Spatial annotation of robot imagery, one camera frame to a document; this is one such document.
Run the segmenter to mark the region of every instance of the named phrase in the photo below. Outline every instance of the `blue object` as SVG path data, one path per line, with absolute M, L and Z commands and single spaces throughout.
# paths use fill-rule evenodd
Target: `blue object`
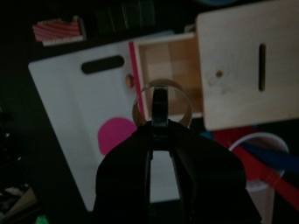
M 299 173 L 297 156 L 290 156 L 281 151 L 268 150 L 249 143 L 242 143 L 240 146 L 269 167 Z
M 194 0 L 194 2 L 206 4 L 209 6 L 224 6 L 224 5 L 233 4 L 237 1 L 238 0 Z

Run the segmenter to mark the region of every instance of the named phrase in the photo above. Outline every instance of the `pink circle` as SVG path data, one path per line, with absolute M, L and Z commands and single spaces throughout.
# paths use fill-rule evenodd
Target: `pink circle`
M 97 147 L 102 155 L 129 138 L 136 131 L 134 124 L 122 117 L 110 118 L 101 125 L 97 132 Z

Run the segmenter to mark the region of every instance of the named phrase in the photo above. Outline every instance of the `dark background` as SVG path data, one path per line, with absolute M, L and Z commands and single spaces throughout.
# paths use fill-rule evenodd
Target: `dark background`
M 21 156 L 14 166 L 0 170 L 3 173 L 0 187 L 28 182 L 37 195 L 41 210 L 50 223 L 89 223 L 80 193 L 70 176 L 70 170 L 61 153 L 52 125 L 33 85 L 28 64 L 81 49 L 100 46 L 121 39 L 172 29 L 182 32 L 182 27 L 193 24 L 198 13 L 216 8 L 197 5 L 186 0 L 156 0 L 154 26 L 130 31 L 100 34 L 93 10 L 120 1 L 30 0 L 0 1 L 0 108 L 3 111 L 5 128 L 10 132 L 13 147 Z M 257 1 L 240 1 L 246 4 Z M 86 28 L 86 41 L 42 47 L 34 42 L 32 25 L 42 20 L 81 16 Z M 276 133 L 286 142 L 289 152 L 299 154 L 297 120 L 276 122 L 257 127 Z M 190 128 L 204 130 L 201 119 L 193 120 Z M 297 188 L 297 177 L 286 173 L 284 179 Z M 178 223 L 174 211 L 177 201 L 152 206 L 153 223 Z M 274 196 L 273 223 L 299 223 L 297 212 L 284 200 Z

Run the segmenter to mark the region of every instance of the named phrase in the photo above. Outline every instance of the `metal ring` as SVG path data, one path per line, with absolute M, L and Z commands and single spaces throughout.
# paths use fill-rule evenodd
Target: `metal ring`
M 133 117 L 133 121 L 134 121 L 136 127 L 142 126 L 146 123 L 146 120 L 144 119 L 142 115 L 140 114 L 137 100 L 141 97 L 141 93 L 145 90 L 148 90 L 149 88 L 153 88 L 154 86 L 168 86 L 168 87 L 172 87 L 176 90 L 178 90 L 178 92 L 184 96 L 184 98 L 185 98 L 185 100 L 188 102 L 189 107 L 186 107 L 185 112 L 184 112 L 184 115 L 182 115 L 182 118 L 178 121 L 178 123 L 182 126 L 189 127 L 190 122 L 192 122 L 192 103 L 190 103 L 190 100 L 189 100 L 186 94 L 182 92 L 182 87 L 173 80 L 165 80 L 165 79 L 160 79 L 160 80 L 150 81 L 144 86 L 144 88 L 141 89 L 141 92 L 138 93 L 138 95 L 134 98 L 133 109 L 132 109 L 132 117 Z

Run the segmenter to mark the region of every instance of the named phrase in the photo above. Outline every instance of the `cutting board handle hole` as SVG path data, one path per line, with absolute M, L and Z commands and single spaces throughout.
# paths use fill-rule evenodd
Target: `cutting board handle hole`
M 260 44 L 257 48 L 257 90 L 265 90 L 266 76 L 266 45 Z
M 102 72 L 108 69 L 121 67 L 125 63 L 124 58 L 120 55 L 106 57 L 104 59 L 96 59 L 86 61 L 81 64 L 81 71 L 84 74 L 93 74 Z

